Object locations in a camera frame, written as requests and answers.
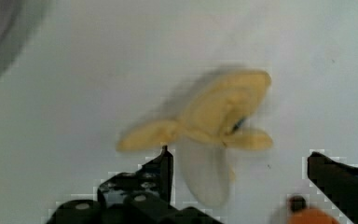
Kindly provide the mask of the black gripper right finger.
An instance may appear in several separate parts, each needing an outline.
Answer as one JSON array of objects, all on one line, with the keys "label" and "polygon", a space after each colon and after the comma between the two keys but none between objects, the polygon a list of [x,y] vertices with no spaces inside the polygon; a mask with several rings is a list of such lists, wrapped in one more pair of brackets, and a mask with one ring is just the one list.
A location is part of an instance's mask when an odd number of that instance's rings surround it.
[{"label": "black gripper right finger", "polygon": [[312,152],[307,158],[307,176],[353,224],[358,224],[357,167]]}]

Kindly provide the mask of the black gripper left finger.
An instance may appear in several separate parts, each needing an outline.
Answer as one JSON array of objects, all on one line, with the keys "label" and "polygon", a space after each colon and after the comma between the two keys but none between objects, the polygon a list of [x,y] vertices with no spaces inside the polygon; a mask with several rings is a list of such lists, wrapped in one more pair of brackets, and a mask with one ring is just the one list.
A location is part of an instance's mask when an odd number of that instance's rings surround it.
[{"label": "black gripper left finger", "polygon": [[173,155],[160,154],[136,172],[104,181],[95,200],[61,204],[46,224],[223,224],[199,209],[171,205]]}]

